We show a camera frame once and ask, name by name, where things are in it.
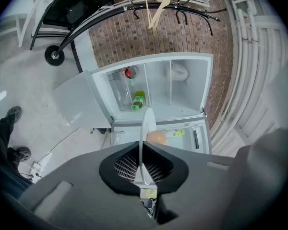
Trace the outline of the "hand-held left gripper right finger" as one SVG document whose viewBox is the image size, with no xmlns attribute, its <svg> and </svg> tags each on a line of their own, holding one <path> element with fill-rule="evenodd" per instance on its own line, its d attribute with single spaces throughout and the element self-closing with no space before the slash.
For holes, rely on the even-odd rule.
<svg viewBox="0 0 288 230">
<path fill-rule="evenodd" d="M 231 157 L 202 154 L 144 142 L 144 164 L 155 162 L 164 179 L 157 183 L 157 210 L 145 230 L 227 230 L 234 195 Z"/>
</svg>

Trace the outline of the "dark sauce bottle red cap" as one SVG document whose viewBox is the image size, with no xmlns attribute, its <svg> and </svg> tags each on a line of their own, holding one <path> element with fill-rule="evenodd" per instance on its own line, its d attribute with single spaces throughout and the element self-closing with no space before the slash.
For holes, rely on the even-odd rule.
<svg viewBox="0 0 288 230">
<path fill-rule="evenodd" d="M 134 79 L 138 76 L 139 70 L 136 66 L 129 66 L 122 69 L 121 74 L 128 79 Z"/>
</svg>

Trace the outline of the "black coat rack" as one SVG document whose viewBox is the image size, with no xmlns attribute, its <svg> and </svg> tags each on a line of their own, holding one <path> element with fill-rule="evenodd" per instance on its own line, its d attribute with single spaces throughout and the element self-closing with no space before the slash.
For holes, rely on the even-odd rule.
<svg viewBox="0 0 288 230">
<path fill-rule="evenodd" d="M 108 3 L 107 5 L 102 6 L 99 10 L 95 13 L 91 14 L 87 19 L 82 21 L 78 26 L 75 28 L 67 28 L 62 26 L 54 26 L 54 25 L 45 25 L 42 23 L 43 15 L 47 9 L 47 7 L 53 2 L 51 0 L 49 4 L 45 7 L 44 11 L 42 12 L 41 16 L 39 16 L 38 21 L 35 24 L 35 27 L 31 34 L 31 45 L 30 49 L 33 49 L 36 39 L 43 38 L 43 37 L 61 37 L 63 41 L 60 45 L 56 46 L 49 46 L 45 50 L 45 60 L 48 64 L 53 66 L 59 66 L 65 60 L 64 56 L 64 48 L 69 45 L 73 44 L 75 39 L 81 35 L 86 30 L 90 29 L 91 27 L 95 26 L 98 23 L 103 22 L 109 18 L 117 16 L 119 14 L 132 11 L 135 18 L 139 19 L 139 15 L 137 11 L 146 10 L 146 5 L 144 0 L 113 0 L 112 2 Z M 152 17 L 154 16 L 155 12 L 157 11 L 157 5 L 159 3 L 156 0 L 148 0 L 148 5 L 150 13 Z M 220 19 L 215 17 L 216 11 L 203 11 L 200 9 L 195 9 L 189 6 L 189 3 L 196 4 L 199 6 L 206 6 L 206 4 L 201 0 L 170 0 L 170 4 L 165 8 L 165 10 L 173 10 L 176 14 L 183 14 L 186 16 L 189 14 L 194 14 L 203 18 L 208 25 L 210 25 L 210 20 L 214 20 L 219 22 Z"/>
</svg>

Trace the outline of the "small yellow-green items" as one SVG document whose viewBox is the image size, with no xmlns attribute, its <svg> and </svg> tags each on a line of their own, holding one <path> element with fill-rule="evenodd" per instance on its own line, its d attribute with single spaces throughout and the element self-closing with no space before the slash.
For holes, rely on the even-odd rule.
<svg viewBox="0 0 288 230">
<path fill-rule="evenodd" d="M 183 137 L 185 135 L 185 130 L 166 130 L 165 134 L 167 138 Z"/>
</svg>

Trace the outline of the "wooden clothes hanger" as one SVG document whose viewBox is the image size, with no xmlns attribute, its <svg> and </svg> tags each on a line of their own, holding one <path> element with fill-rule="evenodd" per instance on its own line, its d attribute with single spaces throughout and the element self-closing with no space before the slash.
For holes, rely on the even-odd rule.
<svg viewBox="0 0 288 230">
<path fill-rule="evenodd" d="M 155 12 L 154 16 L 152 17 L 148 5 L 151 5 L 148 3 L 148 0 L 145 0 L 146 5 L 146 12 L 147 12 L 147 18 L 148 18 L 148 28 L 149 29 L 156 29 L 160 16 L 162 12 L 165 10 L 165 8 L 170 4 L 170 0 L 156 0 L 159 5 L 157 5 L 157 11 Z"/>
</svg>

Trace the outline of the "clear plastic bag of food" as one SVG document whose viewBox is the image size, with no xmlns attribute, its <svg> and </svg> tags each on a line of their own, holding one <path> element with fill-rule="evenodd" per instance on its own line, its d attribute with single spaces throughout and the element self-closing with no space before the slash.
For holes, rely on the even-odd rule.
<svg viewBox="0 0 288 230">
<path fill-rule="evenodd" d="M 185 66 L 177 62 L 171 61 L 169 67 L 166 68 L 166 78 L 171 81 L 185 81 L 189 76 L 189 72 Z"/>
</svg>

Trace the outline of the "person's black trouser leg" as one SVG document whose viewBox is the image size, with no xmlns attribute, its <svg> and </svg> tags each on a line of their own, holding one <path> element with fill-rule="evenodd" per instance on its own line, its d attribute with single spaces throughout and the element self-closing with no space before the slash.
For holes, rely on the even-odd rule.
<svg viewBox="0 0 288 230">
<path fill-rule="evenodd" d="M 20 153 L 8 147 L 14 122 L 14 114 L 0 120 L 0 192 L 19 199 L 32 185 L 32 182 L 24 178 L 18 171 Z"/>
</svg>

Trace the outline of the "white power strip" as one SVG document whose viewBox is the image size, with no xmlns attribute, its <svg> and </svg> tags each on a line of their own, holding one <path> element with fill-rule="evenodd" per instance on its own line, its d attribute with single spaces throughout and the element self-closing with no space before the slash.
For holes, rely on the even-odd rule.
<svg viewBox="0 0 288 230">
<path fill-rule="evenodd" d="M 52 157 L 52 152 L 46 154 L 40 160 L 34 161 L 31 165 L 30 174 L 33 177 L 42 178 L 43 177 L 43 171 L 45 170 L 51 157 Z"/>
</svg>

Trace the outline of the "white table frame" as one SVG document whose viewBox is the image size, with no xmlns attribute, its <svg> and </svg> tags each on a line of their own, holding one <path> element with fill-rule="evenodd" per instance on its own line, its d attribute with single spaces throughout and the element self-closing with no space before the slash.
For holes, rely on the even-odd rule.
<svg viewBox="0 0 288 230">
<path fill-rule="evenodd" d="M 22 47 L 29 23 L 43 0 L 12 0 L 0 15 L 0 38 L 16 33 Z"/>
</svg>

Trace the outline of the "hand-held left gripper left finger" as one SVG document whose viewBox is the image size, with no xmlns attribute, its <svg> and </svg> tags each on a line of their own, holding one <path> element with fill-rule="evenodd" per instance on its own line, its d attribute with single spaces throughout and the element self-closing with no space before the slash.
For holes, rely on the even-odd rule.
<svg viewBox="0 0 288 230">
<path fill-rule="evenodd" d="M 140 189 L 118 176 L 118 158 L 138 146 L 117 145 L 70 159 L 30 186 L 18 199 L 36 229 L 151 230 L 156 221 Z"/>
</svg>

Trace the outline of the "green drink bottle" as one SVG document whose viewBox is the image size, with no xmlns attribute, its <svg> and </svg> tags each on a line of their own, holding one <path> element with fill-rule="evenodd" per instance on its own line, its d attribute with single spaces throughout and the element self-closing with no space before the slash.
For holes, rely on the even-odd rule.
<svg viewBox="0 0 288 230">
<path fill-rule="evenodd" d="M 144 106 L 145 103 L 145 92 L 144 91 L 137 91 L 134 95 L 131 109 L 133 111 L 137 111 Z"/>
</svg>

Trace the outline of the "white wall pipes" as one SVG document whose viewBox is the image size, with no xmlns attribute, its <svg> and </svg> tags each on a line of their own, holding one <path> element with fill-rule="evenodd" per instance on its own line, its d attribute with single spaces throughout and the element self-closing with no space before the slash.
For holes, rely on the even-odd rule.
<svg viewBox="0 0 288 230">
<path fill-rule="evenodd" d="M 264 94 L 288 60 L 288 31 L 267 0 L 226 0 L 234 55 L 228 94 L 211 134 L 212 152 L 240 147 L 280 126 Z"/>
</svg>

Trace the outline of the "brown egg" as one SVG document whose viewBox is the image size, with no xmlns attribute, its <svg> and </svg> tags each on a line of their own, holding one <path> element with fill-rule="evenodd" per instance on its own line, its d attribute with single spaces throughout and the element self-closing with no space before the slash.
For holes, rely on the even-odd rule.
<svg viewBox="0 0 288 230">
<path fill-rule="evenodd" d="M 167 145 L 168 140 L 164 133 L 159 131 L 152 131 L 149 134 L 147 134 L 146 137 L 147 142 L 154 142 L 162 145 Z"/>
</svg>

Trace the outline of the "black chair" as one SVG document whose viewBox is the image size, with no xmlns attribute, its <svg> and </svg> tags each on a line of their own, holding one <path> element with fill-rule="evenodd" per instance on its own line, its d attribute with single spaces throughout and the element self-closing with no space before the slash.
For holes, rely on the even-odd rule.
<svg viewBox="0 0 288 230">
<path fill-rule="evenodd" d="M 102 6 L 113 0 L 54 0 L 46 9 L 45 25 L 75 28 Z"/>
</svg>

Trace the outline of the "white small fridge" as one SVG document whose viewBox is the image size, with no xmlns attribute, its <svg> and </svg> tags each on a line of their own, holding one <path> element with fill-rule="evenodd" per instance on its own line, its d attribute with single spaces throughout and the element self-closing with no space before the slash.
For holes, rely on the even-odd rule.
<svg viewBox="0 0 288 230">
<path fill-rule="evenodd" d="M 169 105 L 169 61 L 185 66 L 185 81 L 172 81 L 172 105 Z M 144 76 L 146 65 L 151 106 L 148 106 Z M 144 106 L 137 111 L 121 111 L 109 83 L 108 74 L 136 66 L 139 74 L 133 87 L 145 92 Z M 168 145 L 198 153 L 211 153 L 209 125 L 205 113 L 213 71 L 213 55 L 206 53 L 162 53 L 131 58 L 94 71 L 85 70 L 53 91 L 61 113 L 74 127 L 103 128 L 111 131 L 111 145 L 137 141 L 147 108 L 156 118 L 158 131 L 185 130 L 183 137 L 167 138 Z"/>
</svg>

